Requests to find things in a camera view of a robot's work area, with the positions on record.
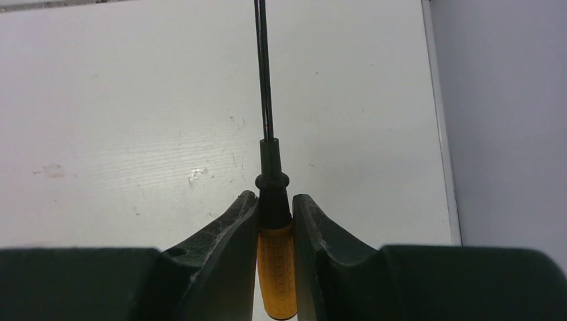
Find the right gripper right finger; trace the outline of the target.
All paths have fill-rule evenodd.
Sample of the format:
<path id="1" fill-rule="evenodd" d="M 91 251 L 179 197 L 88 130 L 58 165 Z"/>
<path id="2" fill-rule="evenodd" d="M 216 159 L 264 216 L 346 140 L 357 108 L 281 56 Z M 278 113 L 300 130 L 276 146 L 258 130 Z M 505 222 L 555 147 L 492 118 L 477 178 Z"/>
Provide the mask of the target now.
<path id="1" fill-rule="evenodd" d="M 533 249 L 375 249 L 293 199 L 299 320 L 565 320 L 566 276 Z"/>

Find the orange handled screwdriver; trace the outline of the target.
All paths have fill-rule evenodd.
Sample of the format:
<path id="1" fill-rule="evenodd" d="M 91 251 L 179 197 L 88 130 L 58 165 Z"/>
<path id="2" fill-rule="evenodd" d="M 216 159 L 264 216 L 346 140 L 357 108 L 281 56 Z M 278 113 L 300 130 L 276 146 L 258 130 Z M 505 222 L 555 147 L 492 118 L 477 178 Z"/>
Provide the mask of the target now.
<path id="1" fill-rule="evenodd" d="M 265 1 L 255 1 L 254 7 L 263 122 L 261 173 L 255 180 L 259 189 L 257 271 L 267 315 L 289 320 L 297 313 L 293 219 L 287 194 L 290 180 L 281 169 L 279 140 L 273 132 Z"/>

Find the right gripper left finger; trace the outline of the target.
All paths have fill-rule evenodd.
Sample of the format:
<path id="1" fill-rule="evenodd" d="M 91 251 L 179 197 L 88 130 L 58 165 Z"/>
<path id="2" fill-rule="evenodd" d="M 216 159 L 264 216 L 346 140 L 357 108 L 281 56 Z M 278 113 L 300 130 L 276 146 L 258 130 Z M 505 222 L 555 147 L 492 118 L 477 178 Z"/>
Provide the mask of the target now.
<path id="1" fill-rule="evenodd" d="M 257 197 L 155 248 L 1 250 L 2 320 L 250 320 Z"/>

